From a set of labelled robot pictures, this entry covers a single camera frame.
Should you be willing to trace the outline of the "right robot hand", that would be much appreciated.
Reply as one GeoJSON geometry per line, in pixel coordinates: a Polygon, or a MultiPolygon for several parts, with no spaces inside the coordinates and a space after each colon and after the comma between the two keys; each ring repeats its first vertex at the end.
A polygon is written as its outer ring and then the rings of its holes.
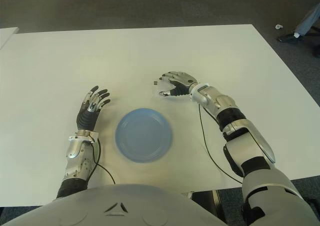
{"type": "Polygon", "coordinates": [[[193,76],[182,71],[170,71],[164,73],[159,80],[168,82],[174,86],[174,88],[170,90],[160,91],[158,94],[162,97],[189,95],[192,88],[198,84],[198,81],[193,76]]]}

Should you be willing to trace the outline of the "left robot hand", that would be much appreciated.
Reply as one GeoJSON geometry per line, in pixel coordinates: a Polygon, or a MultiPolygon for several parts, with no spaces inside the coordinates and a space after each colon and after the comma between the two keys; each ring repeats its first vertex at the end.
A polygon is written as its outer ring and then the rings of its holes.
{"type": "Polygon", "coordinates": [[[94,131],[96,122],[102,108],[108,104],[110,93],[107,89],[98,91],[99,86],[94,86],[84,97],[76,117],[78,130],[94,131]]]}

